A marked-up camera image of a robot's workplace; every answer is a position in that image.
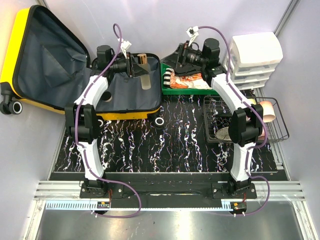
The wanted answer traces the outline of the orange floral pattern cloth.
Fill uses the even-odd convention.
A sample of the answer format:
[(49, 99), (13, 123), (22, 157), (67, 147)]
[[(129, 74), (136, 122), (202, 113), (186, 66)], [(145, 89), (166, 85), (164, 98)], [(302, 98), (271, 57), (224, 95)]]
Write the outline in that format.
[(193, 74), (193, 75), (188, 75), (188, 76), (185, 76), (185, 77), (189, 77), (190, 81), (197, 80), (197, 79), (203, 79), (202, 75), (200, 73), (196, 73), (196, 74)]

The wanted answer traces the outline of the black white striped garment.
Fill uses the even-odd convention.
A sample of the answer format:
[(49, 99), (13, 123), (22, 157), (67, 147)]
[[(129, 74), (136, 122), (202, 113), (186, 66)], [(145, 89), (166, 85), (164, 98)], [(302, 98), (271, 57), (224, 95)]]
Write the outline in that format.
[(163, 86), (165, 88), (171, 88), (171, 79), (172, 77), (175, 76), (175, 71), (173, 68), (166, 68), (165, 72), (162, 75), (162, 79), (163, 79)]

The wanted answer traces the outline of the black roll-up pouch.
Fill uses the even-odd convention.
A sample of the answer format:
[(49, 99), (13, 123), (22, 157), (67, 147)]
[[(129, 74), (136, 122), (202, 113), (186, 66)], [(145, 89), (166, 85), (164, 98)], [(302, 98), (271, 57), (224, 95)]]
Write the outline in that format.
[(198, 74), (208, 62), (207, 58), (195, 53), (188, 53), (185, 60), (183, 60), (184, 57), (182, 55), (173, 53), (163, 58), (161, 62), (174, 69), (178, 76)]

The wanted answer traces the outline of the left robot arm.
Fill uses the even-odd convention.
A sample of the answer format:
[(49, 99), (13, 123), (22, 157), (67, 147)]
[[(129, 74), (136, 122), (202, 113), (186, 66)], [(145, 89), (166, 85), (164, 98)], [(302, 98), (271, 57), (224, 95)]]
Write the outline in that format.
[(80, 97), (64, 108), (65, 125), (73, 137), (85, 167), (81, 198), (103, 198), (111, 193), (104, 180), (105, 172), (98, 151), (98, 136), (102, 119), (97, 116), (96, 106), (112, 95), (107, 91), (108, 77), (114, 73), (126, 73), (128, 77), (140, 77), (149, 73), (147, 55), (133, 54), (121, 49), (115, 53), (108, 45), (97, 48), (97, 58), (92, 62), (87, 86)]

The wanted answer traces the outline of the yellow Pikachu suitcase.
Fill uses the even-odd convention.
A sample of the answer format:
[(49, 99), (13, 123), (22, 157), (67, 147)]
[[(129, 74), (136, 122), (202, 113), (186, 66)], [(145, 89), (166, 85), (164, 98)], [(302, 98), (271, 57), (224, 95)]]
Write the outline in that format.
[[(129, 52), (120, 27), (113, 31), (118, 40), (115, 53)], [(142, 89), (141, 77), (115, 73), (108, 77), (107, 91), (112, 100), (99, 100), (95, 111), (102, 121), (150, 119), (162, 126), (161, 63), (146, 53), (151, 88)], [(0, 77), (4, 115), (18, 115), (28, 102), (65, 116), (89, 83), (93, 60), (85, 45), (47, 8), (33, 5), (20, 10), (14, 20)]]

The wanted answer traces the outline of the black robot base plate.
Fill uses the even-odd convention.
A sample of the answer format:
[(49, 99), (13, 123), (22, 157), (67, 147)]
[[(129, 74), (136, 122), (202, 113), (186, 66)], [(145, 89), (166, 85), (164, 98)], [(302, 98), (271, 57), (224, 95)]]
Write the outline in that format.
[(223, 208), (222, 201), (256, 199), (255, 185), (246, 180), (236, 183), (229, 173), (142, 174), (108, 183), (85, 181), (81, 199), (97, 200), (98, 209), (213, 209)]

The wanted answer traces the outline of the gold cosmetic bottle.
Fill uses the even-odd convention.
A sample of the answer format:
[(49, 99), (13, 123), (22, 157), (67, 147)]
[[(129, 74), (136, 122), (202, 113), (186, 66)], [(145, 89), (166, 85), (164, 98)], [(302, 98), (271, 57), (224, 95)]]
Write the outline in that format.
[(144, 69), (140, 76), (141, 87), (143, 90), (149, 90), (151, 88), (150, 80), (150, 66), (148, 64), (148, 58), (146, 53), (140, 53), (137, 55), (138, 65)]

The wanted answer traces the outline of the black round cap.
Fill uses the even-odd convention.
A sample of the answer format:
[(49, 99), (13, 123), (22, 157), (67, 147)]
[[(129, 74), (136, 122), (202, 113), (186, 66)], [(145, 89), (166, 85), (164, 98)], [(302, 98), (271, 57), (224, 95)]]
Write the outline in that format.
[(112, 94), (109, 92), (109, 91), (105, 91), (102, 96), (101, 96), (101, 99), (104, 101), (104, 102), (110, 102), (112, 100)]

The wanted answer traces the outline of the orange bunny pattern garment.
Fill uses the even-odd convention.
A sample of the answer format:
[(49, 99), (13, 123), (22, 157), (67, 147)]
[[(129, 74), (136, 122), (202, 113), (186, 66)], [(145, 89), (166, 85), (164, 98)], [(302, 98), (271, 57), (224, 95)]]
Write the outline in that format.
[(188, 76), (170, 76), (169, 86), (171, 89), (188, 89), (190, 85), (190, 78)]

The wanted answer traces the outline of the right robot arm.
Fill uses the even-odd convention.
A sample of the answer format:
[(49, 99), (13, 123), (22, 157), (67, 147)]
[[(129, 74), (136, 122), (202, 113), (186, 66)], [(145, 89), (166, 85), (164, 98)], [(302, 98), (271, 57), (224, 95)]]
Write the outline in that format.
[(191, 41), (180, 43), (177, 49), (162, 59), (181, 76), (201, 73), (228, 106), (232, 116), (228, 135), (233, 142), (233, 164), (224, 190), (232, 198), (239, 198), (251, 188), (250, 164), (253, 149), (265, 126), (263, 107), (251, 104), (227, 76), (226, 68), (219, 62), (220, 44), (207, 38), (201, 50), (194, 49)]

